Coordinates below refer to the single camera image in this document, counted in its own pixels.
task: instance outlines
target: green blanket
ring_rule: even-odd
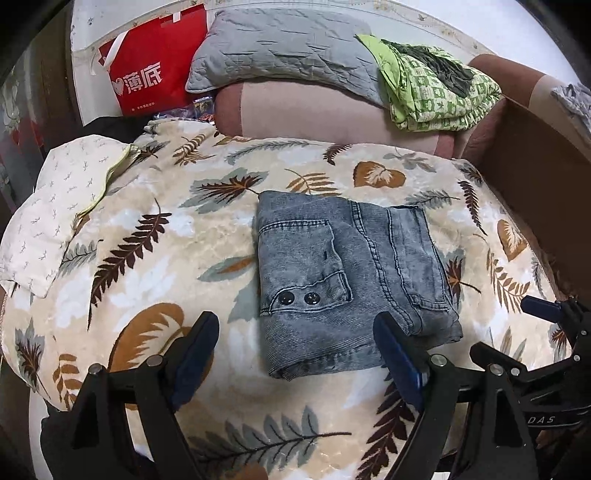
[[[467,130],[501,98],[492,78],[440,48],[398,45],[372,35],[357,38],[378,62],[390,115],[400,129]]]

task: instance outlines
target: bed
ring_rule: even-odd
[[[477,341],[529,369],[564,348],[550,341],[548,323],[521,311],[525,295],[556,297],[515,221],[465,160],[376,144],[252,140],[175,119],[150,122],[135,145],[141,154],[83,218],[47,296],[16,288],[5,298],[6,359],[59,409],[72,407],[91,364],[133,368],[211,310],[220,340],[203,384],[177,413],[208,475],[260,465],[272,479],[385,476],[416,418],[386,370],[268,375],[254,233],[266,190],[421,207],[463,329],[462,340],[434,351],[456,365],[475,367],[468,350]],[[150,456],[137,412],[127,413],[136,450]],[[456,420],[448,451],[461,411]]]

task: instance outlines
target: metal screw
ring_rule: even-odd
[[[88,367],[88,373],[90,375],[98,375],[103,371],[104,368],[105,367],[103,367],[101,364],[92,364],[90,367]]]
[[[162,360],[162,355],[152,355],[148,357],[146,364],[149,367],[157,367],[162,363]]]
[[[497,375],[497,376],[501,376],[504,372],[503,367],[501,367],[500,365],[497,364],[492,364],[489,369],[491,370],[491,373],[493,375]]]
[[[439,355],[439,353],[436,353],[435,355],[431,356],[431,363],[433,365],[437,365],[438,367],[443,367],[443,365],[447,363],[447,358],[445,358],[443,355]]]

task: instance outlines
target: leaf pattern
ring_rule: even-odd
[[[261,296],[258,273],[252,276],[252,280],[238,291],[234,298],[234,306],[228,315],[228,323],[236,320],[254,320],[258,318]]]
[[[80,390],[82,382],[72,375],[78,375],[80,370],[76,366],[78,358],[70,353],[61,354],[58,359],[58,366],[53,372],[53,382],[56,384],[57,393],[60,397],[60,402],[65,403],[68,411],[74,406],[76,401],[76,394],[73,390]]]
[[[70,248],[61,261],[58,275],[64,276],[72,273],[75,268],[84,265],[96,258],[96,244],[94,241],[88,245],[76,244],[74,248]]]
[[[197,163],[198,160],[205,160],[206,158],[211,158],[210,156],[205,156],[199,153],[198,148],[201,144],[205,141],[208,135],[201,134],[193,137],[191,140],[188,140],[187,143],[178,147],[174,153],[173,158],[176,158],[174,164],[175,165],[188,165],[190,163]]]
[[[256,258],[254,255],[247,255],[245,257],[232,257],[216,263],[209,267],[198,280],[201,281],[222,281],[233,280],[242,275],[247,269],[255,265]]]
[[[538,293],[543,300],[547,300],[546,295],[544,294],[544,290],[542,289],[542,273],[541,273],[542,266],[536,257],[532,257],[531,259],[531,273],[534,277],[535,287],[538,289]]]
[[[427,163],[426,158],[417,158],[417,152],[409,152],[404,154],[399,153],[386,153],[384,155],[384,160],[390,160],[392,158],[396,158],[397,160],[402,161],[402,166],[406,170],[414,170],[415,168],[420,168],[429,173],[437,173],[437,170],[433,168],[433,166]]]
[[[332,144],[326,151],[322,154],[322,158],[326,160],[331,165],[335,164],[335,157],[345,150],[348,150],[352,147],[351,144]]]
[[[452,200],[461,200],[450,196],[445,190],[425,190],[406,198],[407,205],[419,205],[425,208],[437,209],[445,205],[451,205]]]
[[[478,218],[478,197],[476,196],[476,192],[474,191],[474,187],[467,182],[466,180],[460,180],[458,185],[464,192],[464,200],[466,201],[466,206],[468,211],[470,212],[470,216],[472,217],[472,221],[474,224],[480,229],[482,233],[487,235],[487,233],[482,228],[482,224],[480,223],[480,219]]]
[[[236,160],[260,150],[284,150],[286,148],[306,147],[308,145],[310,145],[310,142],[306,140],[268,140],[263,143],[251,145],[250,147],[246,147],[241,150],[236,150],[235,152],[226,155],[226,161],[230,165],[234,165]]]
[[[548,329],[548,340],[554,351],[554,363],[560,362],[566,358],[567,338],[564,330],[558,323],[552,323]]]
[[[137,165],[138,163],[142,163],[152,156],[158,158],[156,153],[166,147],[166,145],[169,143],[170,141],[158,142],[157,140],[152,140],[151,142],[146,143],[143,147],[139,148],[140,152],[138,158],[134,160],[134,162],[131,164],[131,167]]]
[[[484,184],[484,179],[482,178],[481,173],[472,166],[469,162],[460,162],[455,161],[454,166],[461,171],[467,180],[470,180],[472,183],[477,185],[478,187],[482,187]]]
[[[527,247],[525,238],[507,220],[499,220],[496,231],[508,261],[513,260]]]
[[[495,342],[492,340],[492,330],[490,327],[488,327],[488,336],[489,336],[489,340],[491,343],[491,347],[495,347]],[[505,334],[503,335],[503,339],[501,340],[501,347],[499,348],[499,351],[501,353],[504,353],[505,355],[508,355],[512,358],[514,358],[515,360],[517,360],[518,362],[521,362],[522,358],[523,358],[523,351],[525,350],[525,344],[527,342],[527,338],[525,338],[515,349],[515,352],[513,353],[513,355],[511,355],[511,343],[513,342],[513,334],[511,333],[511,327],[507,327],[507,330],[505,331]]]
[[[286,189],[291,192],[300,192],[308,195],[320,195],[321,197],[338,197],[340,193],[333,187],[335,184],[324,173],[306,173],[300,175],[289,168],[285,169],[297,176],[295,180],[289,182]]]
[[[206,476],[219,478],[224,472],[235,472],[253,463],[270,473],[275,467],[283,470],[296,458],[301,467],[310,460],[319,438],[351,435],[319,433],[318,418],[310,407],[304,409],[301,424],[282,415],[280,425],[267,415],[262,431],[246,424],[240,431],[229,421],[225,427],[227,439],[213,432],[206,432],[205,438],[189,437],[196,463]]]
[[[406,181],[406,175],[398,170],[389,170],[374,161],[362,161],[353,170],[353,186],[369,186],[373,188],[401,187]]]
[[[41,357],[43,357],[43,350],[45,350],[45,337],[35,335],[32,318],[24,333],[22,330],[15,329],[14,337],[18,358],[18,372],[21,374],[22,379],[34,392],[39,392],[39,385],[41,385],[47,394],[47,390],[38,375]]]
[[[473,290],[476,290],[478,293],[482,294],[479,288],[476,288],[474,285],[470,285],[469,283],[462,281],[462,269],[465,260],[463,255],[464,253],[462,251],[459,255],[455,255],[453,258],[450,258],[445,263],[447,282],[449,283],[450,289],[452,291],[452,300],[455,302],[456,306],[459,306],[460,304],[462,286],[470,287]]]
[[[90,303],[95,307],[102,300],[102,294],[105,290],[112,283],[117,282],[119,273],[125,275],[125,266],[127,265],[129,268],[133,268],[135,258],[144,257],[144,249],[152,252],[154,249],[152,241],[158,243],[158,234],[164,233],[164,225],[168,223],[166,217],[172,214],[162,213],[157,200],[156,205],[158,206],[158,213],[156,215],[142,215],[142,219],[135,228],[135,232],[131,236],[124,238],[123,244],[118,245],[117,249],[111,250],[112,257],[105,258],[103,264],[99,265],[90,293]],[[88,329],[90,328],[91,317],[92,315],[89,314]]]
[[[196,180],[189,192],[193,195],[181,207],[199,207],[198,213],[215,212],[240,198],[246,191],[258,195],[251,187],[267,178],[268,172],[248,172],[237,168],[220,180]]]
[[[250,140],[252,140],[252,138],[247,138],[247,137],[229,137],[229,136],[225,135],[219,142],[217,142],[214,145],[214,147],[221,147],[223,145],[228,145],[230,142],[246,143],[246,142],[250,142]]]
[[[519,283],[507,276],[504,268],[499,266],[499,259],[495,258],[491,250],[486,254],[486,270],[491,275],[492,288],[501,306],[505,305],[507,312],[511,306],[513,313],[521,313],[521,299],[527,293],[530,282]]]
[[[369,480],[373,476],[378,476],[381,469],[389,464],[388,452],[398,453],[398,448],[394,443],[394,438],[398,440],[407,440],[407,422],[414,422],[414,414],[408,408],[400,392],[396,390],[394,382],[390,382],[385,393],[385,400],[378,407],[377,415],[383,413],[382,417],[374,425],[377,430],[368,439],[367,443],[373,445],[365,452],[361,458],[361,465],[358,467],[356,480]]]
[[[150,355],[162,355],[190,331],[183,323],[183,309],[174,303],[157,303],[142,310],[119,334],[111,350],[109,372],[135,368]]]

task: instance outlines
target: white handle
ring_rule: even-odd
[[[107,53],[107,56],[105,57],[105,62],[103,64],[103,67],[105,68],[105,70],[107,72],[111,68],[111,64],[113,63],[113,61],[115,60],[115,57],[119,53],[119,49],[121,48],[121,44],[123,43],[123,40],[125,39],[125,36],[127,35],[128,31],[129,30],[124,31],[124,32],[120,33],[119,35],[117,35],[117,38],[115,39],[115,41],[111,45],[111,48],[109,49],[109,52]]]

